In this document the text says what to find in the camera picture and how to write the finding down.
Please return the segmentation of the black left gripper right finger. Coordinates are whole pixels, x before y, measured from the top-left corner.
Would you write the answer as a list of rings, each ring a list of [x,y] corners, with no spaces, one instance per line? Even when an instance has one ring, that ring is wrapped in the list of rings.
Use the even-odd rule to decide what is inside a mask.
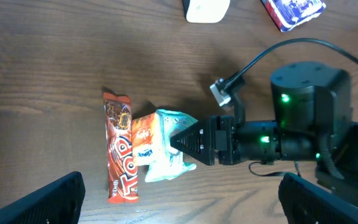
[[[358,224],[358,208],[293,173],[284,175],[278,198],[289,224]]]

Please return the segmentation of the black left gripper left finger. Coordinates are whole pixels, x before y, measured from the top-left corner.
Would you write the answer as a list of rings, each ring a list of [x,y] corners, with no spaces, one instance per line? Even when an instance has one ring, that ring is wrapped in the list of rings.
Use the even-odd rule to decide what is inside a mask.
[[[85,198],[82,174],[71,172],[0,209],[0,223],[73,223]]]

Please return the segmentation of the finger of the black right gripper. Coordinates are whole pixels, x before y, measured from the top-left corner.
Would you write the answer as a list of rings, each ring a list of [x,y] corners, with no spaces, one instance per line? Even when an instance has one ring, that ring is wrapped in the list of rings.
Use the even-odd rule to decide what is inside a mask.
[[[207,166],[214,166],[216,130],[217,117],[210,117],[174,134],[170,138],[170,145]]]

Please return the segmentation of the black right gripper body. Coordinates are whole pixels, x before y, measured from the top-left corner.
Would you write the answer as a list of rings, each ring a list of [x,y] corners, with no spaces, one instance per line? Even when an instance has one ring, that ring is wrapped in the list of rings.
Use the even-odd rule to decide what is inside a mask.
[[[218,152],[219,163],[222,165],[234,165],[236,152],[234,150],[234,118],[232,116],[220,116],[217,130],[214,132],[214,149]]]

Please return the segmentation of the teal white snack packet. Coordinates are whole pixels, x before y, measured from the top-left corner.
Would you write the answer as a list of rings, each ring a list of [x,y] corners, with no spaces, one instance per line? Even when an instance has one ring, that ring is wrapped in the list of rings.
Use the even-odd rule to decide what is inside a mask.
[[[172,180],[185,172],[196,169],[196,164],[185,162],[183,153],[171,147],[170,138],[195,124],[198,120],[180,111],[159,109],[156,113],[160,118],[163,156],[149,165],[145,176],[146,182]]]

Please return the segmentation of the small orange snack packet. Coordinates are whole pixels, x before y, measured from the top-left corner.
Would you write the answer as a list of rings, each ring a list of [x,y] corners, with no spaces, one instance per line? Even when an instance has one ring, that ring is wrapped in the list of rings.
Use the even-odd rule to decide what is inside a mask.
[[[132,153],[136,166],[150,165],[162,157],[162,130],[156,112],[132,121]]]

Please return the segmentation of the orange Top chocolate bar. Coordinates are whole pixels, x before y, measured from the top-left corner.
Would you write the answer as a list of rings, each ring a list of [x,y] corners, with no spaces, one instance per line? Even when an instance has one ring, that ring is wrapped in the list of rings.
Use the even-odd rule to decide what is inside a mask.
[[[132,153],[131,100],[126,95],[103,93],[108,158],[108,202],[136,203],[138,176]]]

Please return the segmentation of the red blue snack packet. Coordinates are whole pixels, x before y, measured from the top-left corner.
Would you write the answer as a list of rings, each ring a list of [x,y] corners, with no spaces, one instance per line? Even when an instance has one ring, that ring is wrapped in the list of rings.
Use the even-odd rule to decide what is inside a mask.
[[[261,0],[260,1],[280,32],[317,18],[325,9],[323,0]]]

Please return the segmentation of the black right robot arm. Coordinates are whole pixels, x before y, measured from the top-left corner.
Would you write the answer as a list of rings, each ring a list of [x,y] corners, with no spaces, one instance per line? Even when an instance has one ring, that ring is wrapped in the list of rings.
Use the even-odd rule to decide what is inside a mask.
[[[239,98],[242,72],[210,89],[233,116],[213,116],[174,134],[170,144],[208,166],[315,161],[319,185],[358,207],[358,122],[351,76],[319,62],[297,62],[270,77],[275,117],[247,121]]]

